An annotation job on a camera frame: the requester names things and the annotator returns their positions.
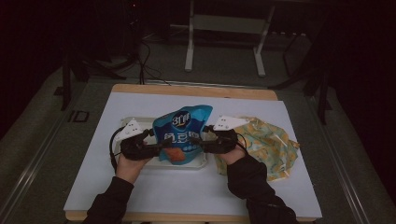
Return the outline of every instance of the chip bag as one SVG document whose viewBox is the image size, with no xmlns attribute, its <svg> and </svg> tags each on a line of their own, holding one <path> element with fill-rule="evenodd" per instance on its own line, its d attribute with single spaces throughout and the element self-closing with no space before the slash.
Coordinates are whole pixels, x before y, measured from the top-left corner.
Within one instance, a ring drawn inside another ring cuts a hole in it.
<svg viewBox="0 0 396 224">
<path fill-rule="evenodd" d="M 152 126 L 157 142 L 172 138 L 172 147 L 161 150 L 160 161 L 168 160 L 174 165 L 182 165 L 201 153 L 201 147 L 193 145 L 190 137 L 200 137 L 212 109 L 210 105 L 184 106 L 155 119 Z"/>
</svg>

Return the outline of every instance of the yellow patterned fabric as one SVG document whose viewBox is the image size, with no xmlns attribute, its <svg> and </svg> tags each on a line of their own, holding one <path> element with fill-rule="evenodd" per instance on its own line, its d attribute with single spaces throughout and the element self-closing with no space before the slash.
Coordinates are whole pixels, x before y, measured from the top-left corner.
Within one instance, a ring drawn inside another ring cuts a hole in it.
<svg viewBox="0 0 396 224">
<path fill-rule="evenodd" d="M 297 150 L 300 145 L 289 140 L 288 134 L 281 128 L 257 118 L 248 119 L 249 123 L 235 131 L 250 156 L 267 166 L 267 180 L 272 181 L 290 175 L 290 169 L 297 159 Z M 221 175 L 227 175 L 227 165 L 218 156 L 216 165 Z"/>
</svg>

